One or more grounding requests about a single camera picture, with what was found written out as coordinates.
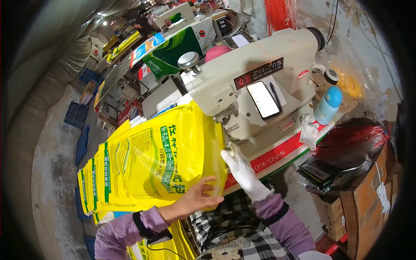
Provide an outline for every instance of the pen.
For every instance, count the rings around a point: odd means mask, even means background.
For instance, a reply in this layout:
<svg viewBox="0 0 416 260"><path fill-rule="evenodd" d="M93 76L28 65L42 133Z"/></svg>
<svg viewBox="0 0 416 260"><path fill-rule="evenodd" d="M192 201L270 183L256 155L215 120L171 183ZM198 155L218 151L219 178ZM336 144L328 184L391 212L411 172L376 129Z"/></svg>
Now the pen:
<svg viewBox="0 0 416 260"><path fill-rule="evenodd" d="M276 102L279 102L279 99L277 98L275 86L273 86L273 84L271 82L270 82L270 88L272 89L272 92L273 92L273 94L276 98Z"/></svg>

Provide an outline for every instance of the bag closing machine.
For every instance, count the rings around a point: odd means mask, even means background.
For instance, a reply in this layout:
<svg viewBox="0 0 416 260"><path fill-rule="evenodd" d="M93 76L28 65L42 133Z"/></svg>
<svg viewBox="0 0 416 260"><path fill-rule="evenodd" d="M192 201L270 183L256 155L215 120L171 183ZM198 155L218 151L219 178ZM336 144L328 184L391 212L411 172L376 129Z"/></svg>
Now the bag closing machine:
<svg viewBox="0 0 416 260"><path fill-rule="evenodd" d="M294 136L300 128L301 114L313 115L310 104L316 86L310 77L315 54L324 46L325 39L318 29L289 28L201 66L196 52L185 53L178 66L186 70L181 78L194 101L207 116L220 122L229 140L253 160ZM259 81L267 87L273 82L276 90L281 90L279 115L269 119L260 115L247 90ZM266 168L262 176L274 170Z"/></svg>

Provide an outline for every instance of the smartphone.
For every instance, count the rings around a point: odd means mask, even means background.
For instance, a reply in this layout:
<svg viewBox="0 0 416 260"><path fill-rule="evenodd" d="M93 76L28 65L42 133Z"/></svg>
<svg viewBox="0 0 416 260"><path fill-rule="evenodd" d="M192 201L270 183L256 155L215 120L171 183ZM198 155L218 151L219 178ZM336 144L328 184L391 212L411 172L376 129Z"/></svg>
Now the smartphone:
<svg viewBox="0 0 416 260"><path fill-rule="evenodd" d="M247 90L263 120L277 116L282 112L279 99L276 101L273 99L272 94L262 81L248 85Z"/></svg>

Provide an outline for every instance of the blue plastic crate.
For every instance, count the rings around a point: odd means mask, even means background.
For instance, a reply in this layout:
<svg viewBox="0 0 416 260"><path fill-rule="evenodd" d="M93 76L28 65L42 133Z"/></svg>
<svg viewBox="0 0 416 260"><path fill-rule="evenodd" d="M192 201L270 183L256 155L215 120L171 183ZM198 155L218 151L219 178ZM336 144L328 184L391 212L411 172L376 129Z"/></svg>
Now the blue plastic crate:
<svg viewBox="0 0 416 260"><path fill-rule="evenodd" d="M81 194L79 193L79 186L77 186L75 188L75 205L77 207L77 216L81 220L91 218L91 216L87 216L84 214L84 210L82 209L81 203Z"/></svg>
<svg viewBox="0 0 416 260"><path fill-rule="evenodd" d="M85 68L82 74L79 76L79 81L82 81L85 84L88 84L90 80L98 81L100 77L101 77L101 74L97 74L94 71Z"/></svg>
<svg viewBox="0 0 416 260"><path fill-rule="evenodd" d="M95 250L94 250L95 237L92 237L90 235L84 236L84 243L85 243L85 246L87 247L89 257L91 257L91 260L95 260Z"/></svg>
<svg viewBox="0 0 416 260"><path fill-rule="evenodd" d="M78 166L82 159L87 154L88 148L88 133L89 133L89 126L86 126L85 129L82 131L81 136L77 142L77 149L75 151L75 165Z"/></svg>
<svg viewBox="0 0 416 260"><path fill-rule="evenodd" d="M74 101L71 101L71 104L68 107L67 114L65 115L64 122L70 126L74 126L82 130L84 128L87 113L88 106L84 106Z"/></svg>

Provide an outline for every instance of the lavender sleeve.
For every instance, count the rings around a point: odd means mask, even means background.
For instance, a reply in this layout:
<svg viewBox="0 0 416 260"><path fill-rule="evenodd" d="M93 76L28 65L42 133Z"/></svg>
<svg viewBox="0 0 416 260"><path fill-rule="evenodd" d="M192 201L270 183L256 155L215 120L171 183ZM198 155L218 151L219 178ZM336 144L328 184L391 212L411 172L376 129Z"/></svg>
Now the lavender sleeve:
<svg viewBox="0 0 416 260"><path fill-rule="evenodd" d="M146 228L156 233L168 228L156 207L140 213L140 219ZM95 238L95 258L125 260L126 248L142 241L144 237L134 224L133 213L122 215L106 223L98 231Z"/></svg>
<svg viewBox="0 0 416 260"><path fill-rule="evenodd" d="M257 215L265 220L282 209L283 199L280 194L271 194L263 201L254 202L254 206ZM279 243L290 252L300 255L306 251L316 250L311 233L291 208L269 228Z"/></svg>

